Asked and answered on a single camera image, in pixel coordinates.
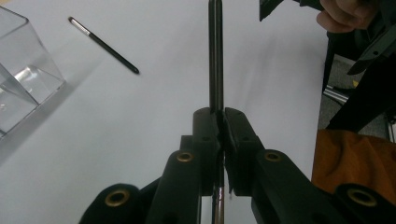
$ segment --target stylus pen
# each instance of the stylus pen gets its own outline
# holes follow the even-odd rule
[[[75,25],[80,31],[82,31],[82,33],[89,36],[94,42],[96,42],[98,45],[100,45],[102,48],[104,48],[107,52],[109,52],[111,55],[113,55],[123,65],[125,65],[127,68],[129,68],[131,71],[133,71],[137,75],[139,74],[139,69],[137,69],[133,64],[131,64],[126,59],[124,59],[122,56],[120,56],[113,48],[111,48],[108,44],[103,42],[103,40],[101,40],[99,37],[97,37],[93,32],[91,32],[87,28],[85,28],[81,23],[76,21],[73,17],[69,17],[69,21],[73,25]]]

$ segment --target clear plastic box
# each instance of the clear plastic box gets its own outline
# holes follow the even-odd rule
[[[0,139],[64,83],[29,20],[0,7]]]

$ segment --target white table surface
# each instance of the white table surface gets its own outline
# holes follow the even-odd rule
[[[209,106],[207,0],[12,0],[66,85],[0,142],[0,223],[78,223],[113,184],[161,176],[192,113]],[[317,11],[223,0],[225,105],[243,111],[266,148],[311,176],[326,32]],[[73,16],[141,71],[72,26]],[[226,223],[255,223],[249,198],[226,198]],[[209,223],[204,198],[202,223]]]

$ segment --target black equipment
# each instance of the black equipment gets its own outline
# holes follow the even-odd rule
[[[212,223],[224,222],[224,166],[236,196],[251,197],[258,223],[396,223],[396,208],[363,186],[334,195],[311,184],[284,153],[265,149],[241,111],[223,108],[222,3],[209,0],[210,107],[195,111],[163,175],[141,190],[104,189],[84,213],[88,223],[200,223],[201,197],[213,197]]]

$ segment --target hand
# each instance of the hand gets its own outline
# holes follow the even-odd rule
[[[379,0],[320,0],[324,7],[317,16],[320,26],[331,33],[367,29],[378,11]]]

